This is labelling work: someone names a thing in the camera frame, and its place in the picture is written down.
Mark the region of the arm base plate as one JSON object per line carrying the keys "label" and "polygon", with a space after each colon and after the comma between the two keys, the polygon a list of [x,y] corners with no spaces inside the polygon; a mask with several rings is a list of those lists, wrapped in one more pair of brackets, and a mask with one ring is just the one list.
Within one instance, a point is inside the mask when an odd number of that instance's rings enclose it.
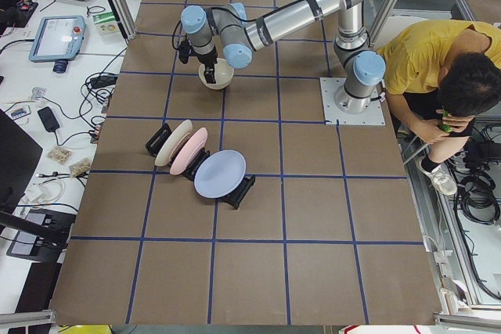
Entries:
{"label": "arm base plate", "polygon": [[366,99],[349,99],[344,93],[345,79],[321,77],[320,92],[325,123],[329,125],[384,126],[385,120],[377,86]]}

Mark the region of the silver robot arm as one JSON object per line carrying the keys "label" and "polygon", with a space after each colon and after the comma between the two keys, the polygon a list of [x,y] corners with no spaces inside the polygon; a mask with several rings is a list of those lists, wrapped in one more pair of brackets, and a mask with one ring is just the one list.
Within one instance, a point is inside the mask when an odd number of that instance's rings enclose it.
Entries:
{"label": "silver robot arm", "polygon": [[337,107],[349,114],[365,111],[376,85],[384,76],[384,59],[369,49],[369,33],[363,23],[364,0],[293,0],[256,19],[249,20],[242,3],[202,8],[186,7],[180,23],[186,36],[177,45],[179,59],[195,56],[204,67],[207,83],[215,82],[218,36],[225,61],[234,69],[247,67],[258,50],[324,20],[338,15],[334,51],[347,77],[334,96]]}

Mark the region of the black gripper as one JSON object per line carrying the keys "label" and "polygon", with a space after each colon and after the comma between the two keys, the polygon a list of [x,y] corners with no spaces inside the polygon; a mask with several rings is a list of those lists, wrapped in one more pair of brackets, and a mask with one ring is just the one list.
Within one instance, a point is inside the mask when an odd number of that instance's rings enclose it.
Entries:
{"label": "black gripper", "polygon": [[217,64],[218,53],[215,47],[214,40],[210,41],[195,41],[190,39],[193,55],[198,58],[199,62],[205,67],[204,78],[207,83],[215,81],[214,66]]}

